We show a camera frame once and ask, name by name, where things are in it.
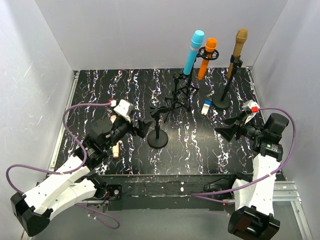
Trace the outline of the black round-base clamp stand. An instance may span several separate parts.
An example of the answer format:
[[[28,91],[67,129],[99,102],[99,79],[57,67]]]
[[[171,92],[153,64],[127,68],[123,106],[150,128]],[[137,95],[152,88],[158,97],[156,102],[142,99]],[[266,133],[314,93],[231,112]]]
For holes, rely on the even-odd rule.
[[[227,84],[223,89],[223,93],[221,95],[215,95],[211,102],[214,107],[218,110],[226,110],[231,106],[231,99],[228,97],[228,92],[231,87],[231,82],[236,75],[239,68],[242,67],[243,61],[241,60],[241,56],[234,56],[232,55],[230,58],[231,66],[228,68],[227,73]]]

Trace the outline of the black tripod shock-mount stand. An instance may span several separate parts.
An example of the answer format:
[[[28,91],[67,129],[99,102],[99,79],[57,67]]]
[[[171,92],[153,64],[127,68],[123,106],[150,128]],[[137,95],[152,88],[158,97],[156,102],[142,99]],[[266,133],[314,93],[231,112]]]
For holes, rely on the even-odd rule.
[[[215,58],[212,58],[211,61],[218,59],[218,57],[219,57],[219,52],[218,52],[217,50],[215,50],[215,54],[216,54]],[[187,83],[186,83],[185,86],[188,86],[188,88],[189,88],[189,90],[190,90],[190,103],[191,103],[191,93],[192,93],[194,90],[195,90],[196,92],[199,91],[199,88],[198,88],[198,87],[195,87],[195,86],[192,85],[193,70],[194,70],[194,65],[195,65],[195,62],[197,61],[197,58],[200,58],[200,57],[198,57],[198,53],[197,53],[197,55],[196,55],[196,58],[195,58],[195,61],[194,61],[193,66],[192,66],[192,69],[191,69],[190,74],[189,74],[189,75],[186,75]]]

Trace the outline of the gold toy microphone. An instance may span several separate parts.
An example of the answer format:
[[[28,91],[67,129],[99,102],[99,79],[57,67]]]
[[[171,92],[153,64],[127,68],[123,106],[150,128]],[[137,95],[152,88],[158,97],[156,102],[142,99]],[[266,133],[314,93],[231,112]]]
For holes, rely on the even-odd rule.
[[[234,65],[234,60],[238,59],[241,55],[244,43],[248,38],[249,30],[247,28],[240,28],[235,36],[235,46],[233,49],[233,53],[230,58],[230,64],[228,68],[227,78],[229,79],[232,74],[232,69]]]

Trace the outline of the orange toy microphone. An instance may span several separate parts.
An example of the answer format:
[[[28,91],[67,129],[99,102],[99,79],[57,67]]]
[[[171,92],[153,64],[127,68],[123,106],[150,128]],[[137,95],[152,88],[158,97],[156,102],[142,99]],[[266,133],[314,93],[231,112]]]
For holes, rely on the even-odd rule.
[[[202,62],[198,71],[198,79],[202,80],[205,76],[209,62],[216,57],[215,51],[217,47],[217,40],[213,37],[209,38],[204,47],[201,47],[197,56],[202,58]]]

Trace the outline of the pink toy microphone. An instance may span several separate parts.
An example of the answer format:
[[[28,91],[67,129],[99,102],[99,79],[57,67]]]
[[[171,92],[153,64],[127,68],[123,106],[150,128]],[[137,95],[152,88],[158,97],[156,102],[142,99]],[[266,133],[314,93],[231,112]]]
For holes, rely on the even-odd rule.
[[[114,123],[116,118],[117,118],[116,115],[112,115],[110,117],[111,122]],[[119,142],[117,142],[116,145],[114,145],[112,147],[112,156],[113,156],[114,159],[118,159],[119,158],[119,156],[120,156],[120,143]]]

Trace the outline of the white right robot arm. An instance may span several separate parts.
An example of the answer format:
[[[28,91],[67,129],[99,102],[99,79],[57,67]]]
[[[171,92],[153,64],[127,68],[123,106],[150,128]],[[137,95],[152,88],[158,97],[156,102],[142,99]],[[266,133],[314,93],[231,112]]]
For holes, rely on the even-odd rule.
[[[283,158],[280,140],[289,120],[272,113],[265,125],[258,128],[249,123],[253,116],[242,111],[236,117],[225,119],[225,127],[215,129],[227,141],[241,136],[252,140],[252,150],[257,153],[253,159],[252,180],[239,177],[232,184],[235,211],[230,217],[228,232],[243,240],[270,240],[280,229],[280,221],[274,217],[273,194]]]

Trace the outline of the black small tripod stand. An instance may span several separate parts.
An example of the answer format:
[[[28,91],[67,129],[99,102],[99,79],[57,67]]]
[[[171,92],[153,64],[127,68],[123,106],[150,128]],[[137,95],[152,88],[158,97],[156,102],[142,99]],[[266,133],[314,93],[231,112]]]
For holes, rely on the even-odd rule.
[[[176,109],[185,108],[188,112],[191,111],[190,89],[188,88],[187,85],[184,87],[178,88],[178,84],[180,80],[186,80],[186,79],[187,79],[187,76],[183,73],[180,73],[179,75],[177,75],[176,73],[173,74],[174,90],[171,92],[172,97],[165,97],[165,102],[167,103],[169,101],[170,107],[163,121],[164,123],[167,122],[169,118],[169,113],[173,112]],[[183,103],[179,100],[179,96],[181,94],[185,95],[186,99],[188,100],[188,104]]]

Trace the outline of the blue toy microphone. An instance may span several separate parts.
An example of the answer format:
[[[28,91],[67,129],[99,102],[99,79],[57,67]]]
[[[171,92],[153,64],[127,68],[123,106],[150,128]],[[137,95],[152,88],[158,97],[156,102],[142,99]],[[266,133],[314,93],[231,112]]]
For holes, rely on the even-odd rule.
[[[185,75],[191,73],[198,51],[203,44],[205,33],[202,30],[196,30],[192,36],[190,49],[183,69]]]

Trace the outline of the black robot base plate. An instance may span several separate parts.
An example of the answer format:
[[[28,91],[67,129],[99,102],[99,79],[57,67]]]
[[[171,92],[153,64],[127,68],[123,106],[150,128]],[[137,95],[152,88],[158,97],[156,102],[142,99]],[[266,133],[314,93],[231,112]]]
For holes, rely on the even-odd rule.
[[[208,200],[192,197],[192,194],[224,190],[228,187],[231,174],[142,174],[142,175],[99,175],[98,179],[110,187],[106,209],[162,210],[162,209],[208,209],[235,210],[232,203],[218,203],[218,196]]]

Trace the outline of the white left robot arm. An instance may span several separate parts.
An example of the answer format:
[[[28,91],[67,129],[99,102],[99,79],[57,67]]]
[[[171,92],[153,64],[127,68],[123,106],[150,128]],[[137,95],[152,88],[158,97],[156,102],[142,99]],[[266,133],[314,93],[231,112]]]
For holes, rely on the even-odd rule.
[[[98,120],[82,143],[87,152],[84,166],[69,172],[84,158],[82,149],[77,148],[59,168],[62,174],[52,174],[31,190],[17,192],[10,198],[13,214],[28,236],[36,236],[59,213],[83,200],[112,195],[108,184],[98,174],[90,172],[108,157],[107,151],[126,134],[146,137],[152,121],[139,118],[137,124],[134,126],[130,116],[121,115],[116,115],[115,121],[107,117]]]

